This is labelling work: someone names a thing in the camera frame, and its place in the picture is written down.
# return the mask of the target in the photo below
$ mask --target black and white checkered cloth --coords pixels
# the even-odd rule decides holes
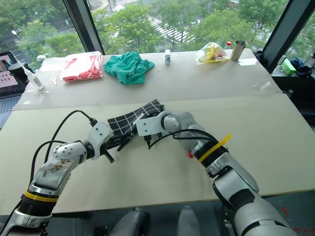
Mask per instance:
[[[125,135],[129,135],[131,132],[137,132],[136,121],[138,119],[154,117],[164,110],[163,107],[164,106],[155,99],[133,112],[130,112],[120,117],[108,119],[107,122],[111,129],[114,131],[114,137],[121,138]]]

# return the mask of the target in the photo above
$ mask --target tabletop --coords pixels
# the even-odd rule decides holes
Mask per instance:
[[[141,54],[142,59],[155,63],[146,73],[145,83],[120,84],[116,77],[103,72],[100,79],[66,83],[59,80],[64,58],[46,59],[37,73],[44,89],[37,91],[29,84],[15,110],[88,105],[132,104],[198,100],[281,93],[265,68],[257,61],[254,65],[240,66],[235,61],[197,65],[196,52],[171,53],[171,64],[166,65],[164,53]],[[110,55],[103,56],[103,64]],[[242,59],[255,58],[245,49]],[[51,78],[57,78],[55,86]]]
[[[169,101],[170,111],[190,111],[218,140],[227,134],[230,153],[256,179],[262,195],[315,188],[315,133],[284,94]],[[133,111],[141,104],[77,107],[99,121]],[[73,108],[14,111],[0,132],[0,215],[9,214],[27,189],[33,153],[50,140]],[[84,140],[86,118],[71,117],[58,140]],[[53,212],[74,212],[217,199],[212,182],[196,159],[168,138],[148,150],[135,136],[116,160],[87,160],[71,175]],[[36,170],[44,160],[41,151]]]

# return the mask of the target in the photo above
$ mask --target teal towel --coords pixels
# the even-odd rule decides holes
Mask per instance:
[[[146,72],[154,63],[142,60],[137,52],[125,53],[121,57],[111,56],[104,65],[104,70],[111,76],[117,76],[124,85],[143,84]]]

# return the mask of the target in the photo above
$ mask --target glass window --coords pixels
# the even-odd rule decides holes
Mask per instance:
[[[41,65],[38,55],[85,51],[61,0],[0,0],[0,6],[0,50],[32,69]]]
[[[106,54],[195,51],[246,40],[262,49],[288,0],[88,0]]]
[[[299,58],[306,61],[310,54],[315,49],[315,15],[311,15],[299,35],[296,37],[292,45],[286,52],[286,57],[291,60],[292,58]]]

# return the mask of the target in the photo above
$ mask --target window frame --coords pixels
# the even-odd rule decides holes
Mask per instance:
[[[263,53],[267,60],[266,70],[271,74],[277,67],[282,55],[285,55],[315,9],[315,0],[290,0]]]
[[[105,54],[86,0],[63,0],[87,52]],[[290,0],[271,33],[263,53],[271,74],[315,9],[315,0]]]

